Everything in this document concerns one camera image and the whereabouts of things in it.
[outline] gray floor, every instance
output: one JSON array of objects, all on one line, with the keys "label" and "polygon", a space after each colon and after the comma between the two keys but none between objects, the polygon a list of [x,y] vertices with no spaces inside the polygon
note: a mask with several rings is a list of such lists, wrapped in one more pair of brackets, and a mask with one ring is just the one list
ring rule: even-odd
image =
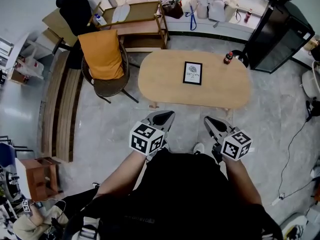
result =
[{"label": "gray floor", "polygon": [[[233,49],[242,49],[243,45],[217,39],[173,36],[169,48],[226,54]],[[140,64],[146,55],[130,54],[129,57]],[[176,113],[168,136],[171,150],[190,152],[196,142],[208,144],[210,138],[203,125],[206,115],[227,119],[253,137],[255,152],[244,157],[243,163],[267,212],[280,223],[294,212],[306,211],[312,202],[312,184],[271,206],[278,196],[281,170],[288,158],[288,144],[306,118],[306,96],[299,86],[305,71],[292,61],[273,74],[248,70],[252,82],[251,99],[236,110],[160,103],[158,110]],[[102,182],[130,153],[128,135],[131,127],[151,112],[148,101],[139,92],[138,74],[139,70],[132,67],[125,89],[139,100],[139,104],[123,94],[112,97],[112,104],[108,104],[95,95],[89,83],[83,82],[76,117],[74,162],[59,166],[66,195],[87,190],[93,181]],[[311,180],[310,170],[320,150],[319,133],[320,118],[314,118],[292,143],[281,192],[288,195]]]},{"label": "gray floor", "polygon": [[0,136],[9,136],[16,146],[37,151],[39,111],[53,56],[39,60],[44,80],[31,77],[27,84],[6,80],[0,89]]}]

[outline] wooden table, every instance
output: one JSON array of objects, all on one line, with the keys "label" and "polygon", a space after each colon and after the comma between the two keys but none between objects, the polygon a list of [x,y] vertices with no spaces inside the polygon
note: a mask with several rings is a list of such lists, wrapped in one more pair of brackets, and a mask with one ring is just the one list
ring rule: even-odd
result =
[{"label": "wooden table", "polygon": [[[159,50],[143,60],[138,86],[150,101],[237,109],[250,99],[248,70],[237,59],[204,51]],[[202,84],[183,83],[185,62],[202,63]]]},{"label": "wooden table", "polygon": [[59,193],[57,162],[50,157],[23,160],[16,158],[15,166],[16,174],[19,176],[19,188],[25,198],[38,202]]}]

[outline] white container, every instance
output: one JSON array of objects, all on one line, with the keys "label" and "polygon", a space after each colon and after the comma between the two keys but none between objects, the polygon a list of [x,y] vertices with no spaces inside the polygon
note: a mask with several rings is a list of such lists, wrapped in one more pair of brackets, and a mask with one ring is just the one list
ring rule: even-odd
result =
[{"label": "white container", "polygon": [[313,64],[314,62],[312,63],[312,71],[308,70],[303,73],[301,86],[303,86],[306,95],[308,95],[310,99],[316,97],[316,99],[319,100],[320,92],[318,84],[320,83],[320,75],[315,71]]},{"label": "white container", "polygon": [[107,22],[106,22],[106,20],[103,18],[103,17],[101,17],[100,15],[95,15],[95,18],[96,18],[96,21],[97,22],[99,22],[99,24],[101,25],[101,26],[103,26],[103,25],[107,25]]}]

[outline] wooden bench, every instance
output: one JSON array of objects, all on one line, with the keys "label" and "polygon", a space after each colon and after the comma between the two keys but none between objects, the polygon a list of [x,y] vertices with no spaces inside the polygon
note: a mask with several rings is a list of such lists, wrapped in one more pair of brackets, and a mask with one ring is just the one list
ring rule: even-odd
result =
[{"label": "wooden bench", "polygon": [[66,68],[69,51],[62,52],[51,76],[42,122],[45,157],[73,161],[75,122],[83,82],[81,70]]},{"label": "wooden bench", "polygon": [[42,122],[42,152],[45,157],[52,157],[53,128],[59,88],[66,68],[69,51],[59,54],[50,79],[45,100]]},{"label": "wooden bench", "polygon": [[74,158],[75,123],[82,82],[81,70],[68,70],[59,108],[56,146],[52,147],[55,156],[66,162],[72,162]]}]

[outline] oval table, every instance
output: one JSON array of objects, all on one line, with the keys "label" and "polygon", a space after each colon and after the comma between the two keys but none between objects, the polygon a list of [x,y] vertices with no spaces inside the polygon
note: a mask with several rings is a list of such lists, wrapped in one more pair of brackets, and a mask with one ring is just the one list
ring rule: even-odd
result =
[{"label": "oval table", "polygon": [[[143,60],[138,77],[150,101],[236,109],[250,99],[247,68],[236,58],[205,51],[159,50]],[[183,83],[185,62],[202,63],[201,85]]]}]

